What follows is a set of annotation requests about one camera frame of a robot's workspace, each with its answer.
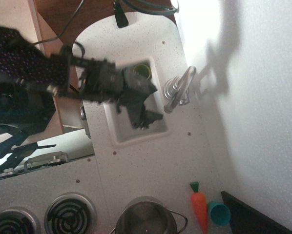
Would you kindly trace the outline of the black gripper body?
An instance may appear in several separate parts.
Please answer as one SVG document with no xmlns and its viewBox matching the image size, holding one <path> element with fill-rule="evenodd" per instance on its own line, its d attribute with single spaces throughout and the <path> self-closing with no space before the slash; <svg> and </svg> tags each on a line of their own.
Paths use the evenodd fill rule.
<svg viewBox="0 0 292 234">
<path fill-rule="evenodd" d="M 108 60 L 83 59 L 79 96 L 83 100 L 131 102 L 148 98 L 148 80 L 129 68 L 118 69 Z"/>
</svg>

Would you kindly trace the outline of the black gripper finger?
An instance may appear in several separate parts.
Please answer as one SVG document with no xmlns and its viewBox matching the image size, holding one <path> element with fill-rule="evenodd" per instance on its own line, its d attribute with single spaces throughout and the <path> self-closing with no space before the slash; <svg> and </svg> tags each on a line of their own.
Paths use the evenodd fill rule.
<svg viewBox="0 0 292 234">
<path fill-rule="evenodd" d="M 144 96 L 150 96 L 156 91 L 156 86 L 150 80 L 142 78 L 142 93 Z"/>
<path fill-rule="evenodd" d="M 121 113 L 121 107 L 126 109 L 132 129 L 148 129 L 155 121 L 163 119 L 163 114 L 146 109 L 145 100 L 140 96 L 119 96 L 115 99 L 117 113 Z"/>
</svg>

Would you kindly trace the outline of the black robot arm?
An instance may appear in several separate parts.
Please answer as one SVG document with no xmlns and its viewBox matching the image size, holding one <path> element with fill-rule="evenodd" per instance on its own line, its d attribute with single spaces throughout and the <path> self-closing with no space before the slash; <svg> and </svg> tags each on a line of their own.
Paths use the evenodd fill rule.
<svg viewBox="0 0 292 234">
<path fill-rule="evenodd" d="M 146 99 L 157 91 L 153 83 L 115 63 L 76 57 L 64 49 L 45 56 L 18 30 L 0 26 L 0 82 L 54 97 L 111 102 L 125 107 L 133 129 L 147 129 L 163 115 L 147 110 Z"/>
</svg>

